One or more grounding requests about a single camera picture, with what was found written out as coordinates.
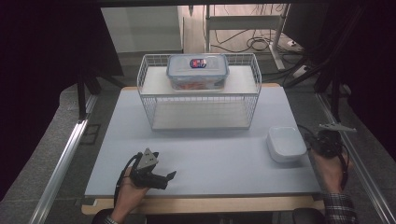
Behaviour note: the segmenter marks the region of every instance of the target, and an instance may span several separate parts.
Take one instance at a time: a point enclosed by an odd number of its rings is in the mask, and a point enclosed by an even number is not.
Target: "gray floor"
[[[195,45],[195,47],[191,48],[201,49],[202,47]],[[140,66],[141,56],[142,54],[129,53],[120,55],[120,62],[125,77],[118,77],[119,80],[129,86],[135,86],[135,74],[137,74]],[[258,54],[257,57],[262,73],[276,72],[275,64],[268,51]],[[293,63],[298,61],[299,56],[287,55],[285,59],[290,62],[285,62],[285,65],[291,67]],[[282,75],[264,75],[263,80],[276,77],[282,77]],[[318,99],[313,93],[312,85],[315,79],[316,77],[312,77],[296,87],[286,90],[286,93],[297,123],[317,132],[320,123],[329,121],[327,121],[319,106]],[[270,82],[282,84],[283,80],[283,78],[279,78]],[[95,130],[100,127],[97,138],[92,138],[92,135],[89,134],[82,138],[81,143],[83,144],[78,146],[64,182],[49,211],[46,223],[90,223],[92,220],[92,216],[81,214],[80,204],[83,201],[83,194],[92,167],[106,133],[109,118],[120,93],[120,89],[114,85],[104,80],[100,80],[100,82],[103,90],[99,95],[89,123],[89,130]],[[342,98],[340,101],[340,116],[344,125],[358,129],[357,133],[353,133],[349,137],[358,150],[370,175],[387,199],[391,211],[396,214],[395,161],[356,117],[347,104],[347,98]],[[60,107],[47,132],[5,199],[0,202],[1,223],[29,222],[77,120],[77,88],[73,86],[61,94]],[[352,195],[361,223],[381,223],[354,170],[350,172],[346,193]],[[278,215],[281,218],[280,223],[291,223],[290,212],[276,213],[274,223],[278,222]],[[135,218],[138,220],[136,223],[142,223],[141,217]]]

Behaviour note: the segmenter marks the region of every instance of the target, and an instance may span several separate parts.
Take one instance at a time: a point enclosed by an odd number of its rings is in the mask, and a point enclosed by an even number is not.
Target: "sleeve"
[[[358,217],[349,195],[323,194],[327,224],[358,224]]]

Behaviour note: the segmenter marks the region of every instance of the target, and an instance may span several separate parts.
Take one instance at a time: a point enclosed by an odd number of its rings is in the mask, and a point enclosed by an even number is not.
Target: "shelf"
[[[228,75],[223,90],[220,91],[175,91],[166,75],[166,66],[150,66],[147,70],[145,82],[140,94],[145,95],[178,95],[202,93],[239,93],[257,94],[257,85],[249,65],[229,66]]]

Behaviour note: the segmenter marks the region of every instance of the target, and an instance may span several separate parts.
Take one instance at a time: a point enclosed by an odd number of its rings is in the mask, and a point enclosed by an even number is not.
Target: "metal rail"
[[[49,214],[50,208],[52,207],[53,201],[58,193],[59,188],[64,181],[64,176],[69,168],[70,162],[73,160],[73,156],[78,147],[79,140],[83,135],[85,128],[87,126],[90,114],[92,112],[93,106],[95,105],[97,96],[91,95],[87,102],[87,117],[76,124],[70,138],[64,148],[61,158],[49,179],[49,183],[44,189],[41,195],[40,201],[38,202],[29,223],[44,223],[47,215]]]

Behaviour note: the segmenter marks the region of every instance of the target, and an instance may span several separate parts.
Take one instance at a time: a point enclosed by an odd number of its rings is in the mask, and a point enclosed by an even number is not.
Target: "floor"
[[[262,5],[245,7],[216,6],[216,15],[221,13],[233,15],[234,13],[241,13],[241,11],[245,14],[260,14],[262,8],[265,13],[269,14],[271,12],[268,11],[268,9],[271,9],[270,7],[263,7]],[[274,13],[276,8],[279,8],[279,6],[273,6]],[[192,29],[185,29],[184,52],[198,53],[204,50],[202,12],[202,7],[195,7],[192,17],[190,17],[188,10],[184,11],[185,24],[190,24],[192,27]],[[219,42],[237,33],[236,31],[219,31]],[[231,50],[244,49],[247,47],[246,42],[248,39],[253,37],[253,33],[254,31],[244,32],[221,46]],[[254,35],[268,38],[270,33],[269,31],[256,31]],[[211,43],[217,45],[215,39],[216,33],[213,31]],[[288,38],[282,35],[280,40],[282,48],[293,51],[301,50],[298,46],[293,48],[288,46],[287,42]],[[257,48],[265,48],[265,43],[257,43]],[[224,52],[214,47],[212,47],[212,50],[212,52]],[[268,50],[257,53],[257,57],[260,61],[262,73],[267,74],[263,75],[263,79],[282,84],[284,80],[288,81],[293,78],[292,76],[285,77],[284,74],[278,73]],[[298,54],[288,54],[285,51],[283,60],[287,67],[292,67],[300,57]],[[120,54],[120,62],[125,77],[118,77],[118,79],[127,85],[135,85],[135,74],[138,71],[140,61],[141,55],[139,54]],[[92,220],[92,216],[85,216],[80,213],[80,205],[84,203],[84,190],[106,133],[106,126],[109,118],[111,118],[112,108],[114,108],[120,93],[118,87],[102,79],[100,79],[100,82],[102,92],[99,95],[89,123],[90,127],[100,127],[100,131],[97,132],[97,138],[94,140],[88,135],[81,139],[82,144],[78,146],[75,157],[70,163],[69,172],[65,175],[56,199],[48,211],[45,223],[90,223]],[[318,98],[313,92],[312,85],[314,82],[315,77],[312,77],[296,87],[286,90],[286,93],[297,123],[301,123],[317,132],[320,123],[329,121],[327,121],[322,112]],[[344,125],[355,127],[359,130],[349,137],[358,150],[371,177],[388,201],[390,211],[396,214],[396,179],[393,175],[390,175],[396,173],[395,161],[354,115],[351,108],[347,105],[347,98],[342,98],[340,101],[340,115]],[[0,202],[0,220],[2,220],[2,223],[29,222],[77,120],[77,88],[73,86],[61,94],[60,107],[46,134],[37,146],[34,155],[26,164],[25,169],[9,190],[6,198]],[[350,174],[346,193],[352,195],[361,223],[382,223],[355,170]],[[144,218],[141,216],[133,217],[133,219],[135,220],[134,223],[144,223]],[[272,223],[291,223],[290,212],[275,213]]]

